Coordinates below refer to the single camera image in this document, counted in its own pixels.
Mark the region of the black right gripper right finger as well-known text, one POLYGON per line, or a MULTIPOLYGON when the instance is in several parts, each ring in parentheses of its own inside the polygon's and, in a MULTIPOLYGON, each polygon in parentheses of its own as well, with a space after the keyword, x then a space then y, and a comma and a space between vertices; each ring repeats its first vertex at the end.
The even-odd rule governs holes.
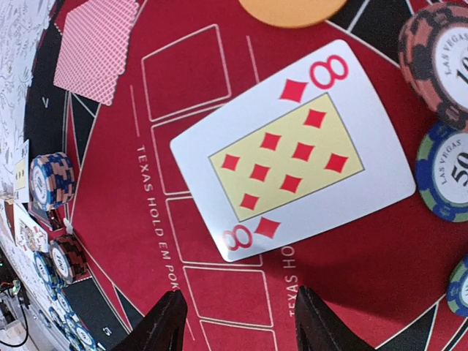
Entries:
POLYGON ((303 285, 295 299, 295 334, 298 350, 374 350, 303 285))

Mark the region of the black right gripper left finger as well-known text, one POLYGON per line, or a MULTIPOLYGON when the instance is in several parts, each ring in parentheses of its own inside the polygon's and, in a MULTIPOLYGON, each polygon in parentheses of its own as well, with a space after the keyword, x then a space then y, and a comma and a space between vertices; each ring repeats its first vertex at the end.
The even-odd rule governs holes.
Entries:
POLYGON ((180 290, 167 291, 112 351, 182 351, 188 307, 180 290))

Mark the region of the green chip mat edge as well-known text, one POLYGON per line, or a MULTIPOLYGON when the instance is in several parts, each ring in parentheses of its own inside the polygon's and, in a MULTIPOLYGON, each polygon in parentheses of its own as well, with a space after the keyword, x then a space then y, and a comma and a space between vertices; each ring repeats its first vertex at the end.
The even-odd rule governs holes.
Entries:
POLYGON ((79 340, 82 342, 83 346, 86 348, 86 350, 93 350, 97 351, 97 343, 94 340, 93 336, 90 334, 90 332, 82 325, 76 324, 75 325, 75 334, 79 338, 79 340))

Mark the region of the green chip table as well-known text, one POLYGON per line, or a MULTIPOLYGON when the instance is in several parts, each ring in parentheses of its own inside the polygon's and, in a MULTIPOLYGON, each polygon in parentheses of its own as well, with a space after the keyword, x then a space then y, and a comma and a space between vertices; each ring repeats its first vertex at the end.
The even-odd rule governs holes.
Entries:
POLYGON ((69 300, 67 299, 66 295, 64 294, 63 290, 56 291, 57 301, 61 308, 65 311, 66 314, 73 314, 73 308, 70 305, 69 300))
POLYGON ((66 313, 64 315, 64 322, 73 334, 77 334, 77 326, 80 324, 79 317, 74 312, 66 313))

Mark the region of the green chip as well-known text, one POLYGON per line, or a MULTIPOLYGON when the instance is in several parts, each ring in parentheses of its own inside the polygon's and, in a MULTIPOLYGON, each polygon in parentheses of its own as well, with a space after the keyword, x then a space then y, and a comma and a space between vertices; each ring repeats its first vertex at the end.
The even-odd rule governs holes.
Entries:
POLYGON ((62 319, 59 316, 59 313, 52 306, 48 309, 48 312, 55 326, 63 330, 64 324, 63 324, 62 319))
POLYGON ((467 256, 453 269, 446 292, 449 309, 460 317, 468 317, 467 256))

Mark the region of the king of diamonds card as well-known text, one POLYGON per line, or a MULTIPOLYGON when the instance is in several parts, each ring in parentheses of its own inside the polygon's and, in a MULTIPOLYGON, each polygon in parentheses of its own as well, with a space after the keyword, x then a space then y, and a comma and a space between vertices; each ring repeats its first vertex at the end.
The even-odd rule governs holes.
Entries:
POLYGON ((4 202, 4 215, 12 238, 25 251, 48 252, 48 233, 30 216, 23 205, 4 202))

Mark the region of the eight of diamonds card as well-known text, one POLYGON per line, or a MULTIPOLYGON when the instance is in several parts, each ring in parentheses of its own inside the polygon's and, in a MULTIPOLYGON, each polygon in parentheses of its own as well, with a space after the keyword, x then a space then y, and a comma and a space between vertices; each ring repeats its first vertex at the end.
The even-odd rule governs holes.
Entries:
POLYGON ((337 39, 215 110, 170 150, 222 258, 342 226, 415 192, 390 118, 337 39))

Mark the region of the blue chip stack seat seven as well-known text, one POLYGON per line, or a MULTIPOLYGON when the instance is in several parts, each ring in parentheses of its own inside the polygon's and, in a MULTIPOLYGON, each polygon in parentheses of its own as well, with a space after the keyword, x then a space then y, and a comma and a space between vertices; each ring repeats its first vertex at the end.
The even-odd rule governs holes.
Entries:
POLYGON ((35 157, 30 164, 29 183, 31 196, 43 211, 67 204, 76 190, 70 158, 63 152, 35 157))

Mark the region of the green chip stack seat ten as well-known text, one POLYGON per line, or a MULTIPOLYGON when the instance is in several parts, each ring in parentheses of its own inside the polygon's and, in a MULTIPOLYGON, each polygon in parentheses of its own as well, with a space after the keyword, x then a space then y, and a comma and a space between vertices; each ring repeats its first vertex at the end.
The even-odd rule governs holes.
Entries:
POLYGON ((423 202, 448 222, 467 221, 467 133, 442 122, 424 136, 415 175, 423 202))

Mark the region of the three of spades card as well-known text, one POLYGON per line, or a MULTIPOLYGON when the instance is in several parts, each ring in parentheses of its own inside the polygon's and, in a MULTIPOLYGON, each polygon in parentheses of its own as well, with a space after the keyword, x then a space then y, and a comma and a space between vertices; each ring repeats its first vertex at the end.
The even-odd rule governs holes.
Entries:
POLYGON ((16 203, 28 203, 29 193, 29 140, 24 141, 14 153, 14 200, 16 203))

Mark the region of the brown chip stack seat ten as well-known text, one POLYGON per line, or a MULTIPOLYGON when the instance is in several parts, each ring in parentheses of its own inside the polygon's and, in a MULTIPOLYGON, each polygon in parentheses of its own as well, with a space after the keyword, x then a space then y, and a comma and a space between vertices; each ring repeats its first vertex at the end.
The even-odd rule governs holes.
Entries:
POLYGON ((429 110, 447 125, 467 131, 467 6, 431 4, 401 28, 402 75, 429 110))

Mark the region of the orange big blind button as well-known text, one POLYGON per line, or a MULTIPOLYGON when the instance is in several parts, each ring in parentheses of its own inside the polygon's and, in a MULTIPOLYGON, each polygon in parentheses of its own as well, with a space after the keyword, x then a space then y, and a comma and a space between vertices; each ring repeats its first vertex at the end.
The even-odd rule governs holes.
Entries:
POLYGON ((240 0, 239 3, 262 23, 299 29, 329 19, 344 7, 347 0, 240 0))

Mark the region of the green chip stack seat six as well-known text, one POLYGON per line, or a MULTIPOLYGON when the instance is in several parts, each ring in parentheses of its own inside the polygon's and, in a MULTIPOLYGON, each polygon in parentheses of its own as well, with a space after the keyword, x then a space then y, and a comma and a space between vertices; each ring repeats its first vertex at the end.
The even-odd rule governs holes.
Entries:
POLYGON ((44 283, 53 288, 65 288, 67 283, 58 275, 50 256, 41 251, 34 252, 34 267, 44 283))

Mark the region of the triangular all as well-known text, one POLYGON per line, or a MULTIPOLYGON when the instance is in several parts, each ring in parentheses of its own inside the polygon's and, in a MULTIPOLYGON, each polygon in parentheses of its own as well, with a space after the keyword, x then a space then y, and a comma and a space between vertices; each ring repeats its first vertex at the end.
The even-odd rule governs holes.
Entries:
POLYGON ((63 228, 63 224, 55 209, 44 211, 37 203, 32 201, 28 204, 28 213, 51 231, 57 231, 63 228))

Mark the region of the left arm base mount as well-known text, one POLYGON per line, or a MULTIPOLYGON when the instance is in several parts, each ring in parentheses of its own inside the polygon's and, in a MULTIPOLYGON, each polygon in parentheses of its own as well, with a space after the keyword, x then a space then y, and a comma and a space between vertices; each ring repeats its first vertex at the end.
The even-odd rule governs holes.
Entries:
POLYGON ((1 346, 7 350, 22 350, 29 340, 29 322, 25 312, 22 284, 7 258, 1 253, 1 330, 7 339, 1 346))

